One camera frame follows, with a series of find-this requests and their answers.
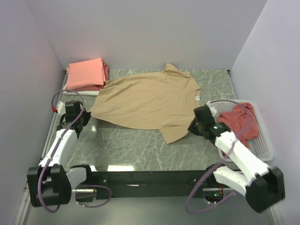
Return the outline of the tan t-shirt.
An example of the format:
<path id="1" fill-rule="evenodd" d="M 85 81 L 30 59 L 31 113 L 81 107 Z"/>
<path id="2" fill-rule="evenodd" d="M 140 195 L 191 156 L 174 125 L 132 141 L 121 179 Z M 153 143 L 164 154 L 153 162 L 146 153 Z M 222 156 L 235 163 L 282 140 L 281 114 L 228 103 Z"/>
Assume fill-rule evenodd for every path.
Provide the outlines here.
<path id="1" fill-rule="evenodd" d="M 161 72 L 110 80 L 90 109 L 92 117 L 112 124 L 158 130 L 167 144 L 188 134 L 200 105 L 201 87 L 188 71 L 168 63 Z"/>

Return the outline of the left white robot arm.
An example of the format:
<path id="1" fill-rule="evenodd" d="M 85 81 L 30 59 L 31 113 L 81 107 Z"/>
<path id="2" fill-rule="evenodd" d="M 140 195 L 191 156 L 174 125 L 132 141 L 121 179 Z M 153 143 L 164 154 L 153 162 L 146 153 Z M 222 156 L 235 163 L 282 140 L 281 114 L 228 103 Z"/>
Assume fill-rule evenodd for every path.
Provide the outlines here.
<path id="1" fill-rule="evenodd" d="M 94 177 L 89 165 L 76 165 L 66 172 L 68 155 L 91 114 L 78 100 L 65 103 L 65 113 L 57 126 L 56 137 L 45 158 L 27 171 L 30 201 L 33 207 L 68 204 L 77 186 L 89 188 Z"/>

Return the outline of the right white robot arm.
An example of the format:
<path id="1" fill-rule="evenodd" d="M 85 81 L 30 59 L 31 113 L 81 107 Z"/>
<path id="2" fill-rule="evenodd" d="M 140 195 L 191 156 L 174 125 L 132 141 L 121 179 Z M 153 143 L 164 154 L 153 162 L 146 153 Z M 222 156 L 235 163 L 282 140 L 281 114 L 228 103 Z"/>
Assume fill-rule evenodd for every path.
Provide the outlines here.
<path id="1" fill-rule="evenodd" d="M 195 117 L 188 130 L 204 137 L 223 151 L 241 172 L 229 169 L 223 165 L 223 160 L 212 165 L 197 181 L 186 203 L 191 202 L 204 181 L 211 187 L 219 184 L 230 187 L 233 192 L 243 195 L 249 206 L 258 213 L 285 199 L 283 172 L 251 153 L 226 124 L 215 122 L 215 112 L 209 105 L 195 108 Z"/>

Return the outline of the red t-shirt in basket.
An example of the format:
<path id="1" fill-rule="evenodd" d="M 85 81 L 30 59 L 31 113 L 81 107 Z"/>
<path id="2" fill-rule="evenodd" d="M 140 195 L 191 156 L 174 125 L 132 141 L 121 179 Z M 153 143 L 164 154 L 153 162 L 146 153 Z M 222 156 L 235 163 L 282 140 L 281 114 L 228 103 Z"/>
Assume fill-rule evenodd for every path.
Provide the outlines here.
<path id="1" fill-rule="evenodd" d="M 255 119 L 255 111 L 250 103 L 235 105 L 230 112 L 222 112 L 218 122 L 225 123 L 238 137 L 242 144 L 249 148 L 248 140 L 258 138 L 259 131 Z"/>

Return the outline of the white plastic basket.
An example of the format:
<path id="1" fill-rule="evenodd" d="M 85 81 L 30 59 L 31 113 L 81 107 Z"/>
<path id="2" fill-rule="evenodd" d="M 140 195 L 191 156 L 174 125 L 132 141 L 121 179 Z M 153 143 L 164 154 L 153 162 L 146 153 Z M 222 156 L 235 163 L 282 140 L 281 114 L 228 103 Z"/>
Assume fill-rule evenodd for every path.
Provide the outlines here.
<path id="1" fill-rule="evenodd" d="M 233 103 L 232 101 L 239 103 L 239 104 L 247 102 L 253 106 L 254 111 L 255 111 L 255 119 L 256 119 L 257 126 L 258 126 L 259 136 L 258 136 L 258 138 L 247 141 L 249 144 L 248 149 L 254 155 L 256 155 L 256 157 L 258 157 L 260 160 L 262 160 L 264 162 L 271 161 L 274 156 L 273 147 L 272 147 L 270 139 L 267 135 L 266 129 L 264 127 L 263 120 L 260 116 L 258 107 L 255 105 L 255 103 L 253 103 L 249 100 L 241 100 L 241 99 L 228 100 L 228 101 L 226 101 L 225 99 L 208 101 L 208 102 L 211 102 L 217 109 L 217 114 L 214 117 L 214 120 L 217 122 L 218 117 L 221 113 L 230 112 L 232 110 L 232 108 L 235 105 L 237 105 L 237 104 Z"/>

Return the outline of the black base beam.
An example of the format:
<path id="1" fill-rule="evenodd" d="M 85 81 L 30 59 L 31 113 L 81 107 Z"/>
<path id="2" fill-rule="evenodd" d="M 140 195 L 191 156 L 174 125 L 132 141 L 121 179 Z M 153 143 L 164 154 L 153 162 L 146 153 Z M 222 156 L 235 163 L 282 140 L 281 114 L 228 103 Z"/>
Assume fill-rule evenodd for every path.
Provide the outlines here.
<path id="1" fill-rule="evenodd" d="M 77 185 L 96 191 L 97 200 L 140 197 L 187 197 L 206 170 L 90 172 Z"/>

